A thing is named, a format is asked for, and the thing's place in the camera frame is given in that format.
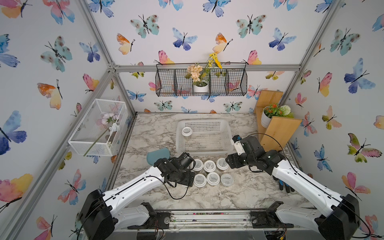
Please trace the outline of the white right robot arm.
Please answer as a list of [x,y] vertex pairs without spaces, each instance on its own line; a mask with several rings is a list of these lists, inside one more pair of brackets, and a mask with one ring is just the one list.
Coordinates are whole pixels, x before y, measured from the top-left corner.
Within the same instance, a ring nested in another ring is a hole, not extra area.
[[326,240],[350,240],[361,224],[359,201],[321,185],[286,158],[283,151],[265,151],[254,136],[231,140],[236,152],[226,157],[232,169],[256,167],[282,181],[305,197],[313,209],[292,207],[276,201],[266,210],[266,222],[272,226],[292,224],[315,231]]

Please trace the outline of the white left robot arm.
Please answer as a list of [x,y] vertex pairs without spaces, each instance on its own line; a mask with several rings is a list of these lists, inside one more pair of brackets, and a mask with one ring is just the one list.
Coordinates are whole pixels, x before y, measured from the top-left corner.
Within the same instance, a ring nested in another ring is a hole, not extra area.
[[89,240],[105,240],[116,229],[142,226],[155,211],[148,203],[129,208],[128,205],[143,194],[167,183],[194,184],[192,171],[196,161],[182,153],[178,158],[158,159],[147,171],[115,189],[88,194],[79,214],[81,228]]

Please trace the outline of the yogurt cup without cap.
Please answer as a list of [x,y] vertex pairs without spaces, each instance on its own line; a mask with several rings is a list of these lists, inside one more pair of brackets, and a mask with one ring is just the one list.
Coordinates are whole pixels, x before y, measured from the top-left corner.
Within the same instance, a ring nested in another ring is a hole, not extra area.
[[234,184],[235,180],[231,174],[222,174],[221,175],[221,183],[225,187],[230,187]]

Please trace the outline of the white plastic perforated basket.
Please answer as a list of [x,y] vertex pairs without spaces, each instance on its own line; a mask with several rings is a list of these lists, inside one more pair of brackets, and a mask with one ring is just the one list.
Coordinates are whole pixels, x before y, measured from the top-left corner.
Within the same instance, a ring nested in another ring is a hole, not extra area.
[[[193,130],[189,138],[182,135],[184,127]],[[186,152],[191,156],[223,156],[234,150],[231,140],[231,128],[226,120],[184,120],[177,125],[176,152]]]

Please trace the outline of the wooden corner shelf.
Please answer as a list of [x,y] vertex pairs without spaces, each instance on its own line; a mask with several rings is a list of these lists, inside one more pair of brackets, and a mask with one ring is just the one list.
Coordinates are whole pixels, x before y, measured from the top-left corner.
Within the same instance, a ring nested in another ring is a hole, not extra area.
[[283,92],[262,90],[254,109],[257,117],[257,131],[260,133],[259,142],[266,152],[283,149],[302,122],[295,118],[272,117],[268,127],[263,127],[262,119],[267,119],[263,117],[264,108],[279,103],[282,96]]

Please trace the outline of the white pot green plant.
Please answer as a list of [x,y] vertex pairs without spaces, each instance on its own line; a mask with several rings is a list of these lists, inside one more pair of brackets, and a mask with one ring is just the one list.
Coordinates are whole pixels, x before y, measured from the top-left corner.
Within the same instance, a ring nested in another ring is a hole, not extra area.
[[261,118],[262,127],[267,128],[272,120],[272,117],[294,118],[294,113],[288,105],[280,106],[278,104],[272,104],[266,106],[263,109]]

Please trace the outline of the blue black work glove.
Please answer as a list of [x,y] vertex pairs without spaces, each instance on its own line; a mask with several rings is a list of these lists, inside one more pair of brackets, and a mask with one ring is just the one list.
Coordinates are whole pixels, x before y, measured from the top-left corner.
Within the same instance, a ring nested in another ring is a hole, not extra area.
[[279,185],[279,189],[281,191],[285,190],[287,193],[295,192],[295,190],[291,186],[289,186],[287,183],[283,182],[282,180],[277,179],[276,177],[273,177],[273,179],[277,181]]

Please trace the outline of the pink artificial flower stem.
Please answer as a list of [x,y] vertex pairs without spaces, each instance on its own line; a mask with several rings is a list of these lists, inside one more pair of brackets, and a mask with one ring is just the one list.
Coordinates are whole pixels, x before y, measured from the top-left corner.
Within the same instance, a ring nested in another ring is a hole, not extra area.
[[101,123],[104,126],[105,130],[102,132],[96,140],[90,145],[90,147],[86,150],[84,153],[84,157],[88,155],[88,153],[92,150],[94,145],[99,142],[99,140],[102,138],[102,136],[106,133],[109,132],[110,134],[113,134],[114,132],[118,131],[118,123],[119,121],[119,116],[116,115],[115,113],[105,113],[102,116]]

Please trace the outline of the white pot beige flowers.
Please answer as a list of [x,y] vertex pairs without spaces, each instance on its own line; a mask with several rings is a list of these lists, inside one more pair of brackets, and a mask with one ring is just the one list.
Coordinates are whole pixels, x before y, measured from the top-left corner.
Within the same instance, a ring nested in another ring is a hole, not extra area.
[[215,69],[222,69],[218,54],[213,52],[209,54],[207,62],[203,67],[200,64],[190,65],[187,68],[186,79],[192,80],[193,92],[202,94],[210,92],[211,72]]

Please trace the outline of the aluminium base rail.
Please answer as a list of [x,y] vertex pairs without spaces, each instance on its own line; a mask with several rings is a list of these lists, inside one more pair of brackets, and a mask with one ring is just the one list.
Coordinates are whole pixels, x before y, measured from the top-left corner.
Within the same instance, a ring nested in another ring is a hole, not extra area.
[[140,205],[125,208],[117,214],[102,211],[102,218],[83,218],[84,230],[106,233],[122,230],[203,231],[203,230],[259,230],[292,229],[300,225],[293,221],[280,222],[267,214],[266,210],[170,210],[155,211]]

